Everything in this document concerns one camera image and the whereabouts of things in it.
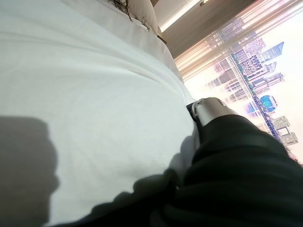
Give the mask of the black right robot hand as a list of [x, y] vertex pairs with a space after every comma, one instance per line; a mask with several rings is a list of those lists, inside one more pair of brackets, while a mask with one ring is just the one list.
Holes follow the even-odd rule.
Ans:
[[256, 171], [274, 180], [302, 183], [303, 169], [288, 156], [282, 143], [236, 114], [220, 99], [200, 99], [188, 104], [187, 110], [199, 137], [192, 165], [205, 164], [204, 174], [221, 170], [250, 178]]

